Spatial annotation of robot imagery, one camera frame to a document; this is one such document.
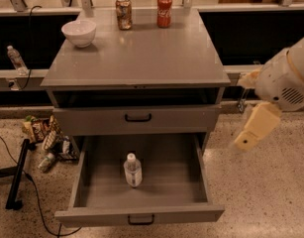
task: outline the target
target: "cabinet top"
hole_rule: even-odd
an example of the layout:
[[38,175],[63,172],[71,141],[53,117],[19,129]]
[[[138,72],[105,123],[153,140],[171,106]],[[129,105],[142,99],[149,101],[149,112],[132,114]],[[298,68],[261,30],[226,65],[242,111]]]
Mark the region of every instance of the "cabinet top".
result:
[[42,86],[219,87],[230,83],[196,9],[173,9],[166,29],[156,25],[156,17],[157,9],[134,9],[132,29],[122,31],[113,9],[81,12],[78,19],[97,24],[94,41],[83,49],[65,41]]

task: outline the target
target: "red soda can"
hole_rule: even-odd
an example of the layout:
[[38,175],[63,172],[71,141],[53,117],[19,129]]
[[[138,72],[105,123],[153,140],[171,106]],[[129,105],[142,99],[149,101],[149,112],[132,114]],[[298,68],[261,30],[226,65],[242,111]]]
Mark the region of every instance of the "red soda can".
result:
[[116,0],[116,15],[119,29],[127,30],[132,28],[132,2],[131,0]]
[[160,28],[168,28],[171,23],[172,0],[157,0],[157,24]]

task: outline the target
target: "drawer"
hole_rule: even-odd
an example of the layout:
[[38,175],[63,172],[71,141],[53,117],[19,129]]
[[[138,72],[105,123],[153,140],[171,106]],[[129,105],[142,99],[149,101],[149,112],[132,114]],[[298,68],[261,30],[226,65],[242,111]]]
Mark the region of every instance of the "drawer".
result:
[[53,111],[62,131],[69,136],[206,132],[214,130],[219,112],[219,105]]
[[[131,188],[123,163],[135,151],[143,181]],[[195,134],[87,137],[69,207],[55,214],[66,227],[217,221]]]

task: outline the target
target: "white bowl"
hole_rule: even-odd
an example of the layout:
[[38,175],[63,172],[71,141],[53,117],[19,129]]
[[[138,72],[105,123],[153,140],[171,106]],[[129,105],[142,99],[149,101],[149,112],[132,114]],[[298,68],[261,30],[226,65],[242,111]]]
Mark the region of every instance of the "white bowl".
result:
[[89,46],[95,37],[96,24],[89,20],[75,20],[62,26],[61,31],[75,46]]

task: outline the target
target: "speckled floor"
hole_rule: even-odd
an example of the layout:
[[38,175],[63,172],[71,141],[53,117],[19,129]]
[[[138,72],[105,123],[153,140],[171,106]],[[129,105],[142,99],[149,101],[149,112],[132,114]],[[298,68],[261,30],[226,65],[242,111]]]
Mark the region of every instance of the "speckled floor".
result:
[[[17,158],[26,137],[22,119],[0,117],[0,135]],[[213,201],[226,211],[217,223],[190,223],[140,227],[82,228],[70,237],[287,237],[304,238],[304,112],[285,113],[271,135],[248,153],[230,150],[240,114],[220,116],[205,155]],[[37,169],[44,154],[28,154],[25,171],[39,189],[45,221],[57,232],[53,218],[68,206],[76,165],[57,163],[47,174]],[[0,140],[0,168],[13,165]],[[21,210],[5,210],[11,178],[0,178],[0,237],[51,237],[38,212],[33,185],[25,178],[19,189]],[[62,228],[61,234],[73,229]]]

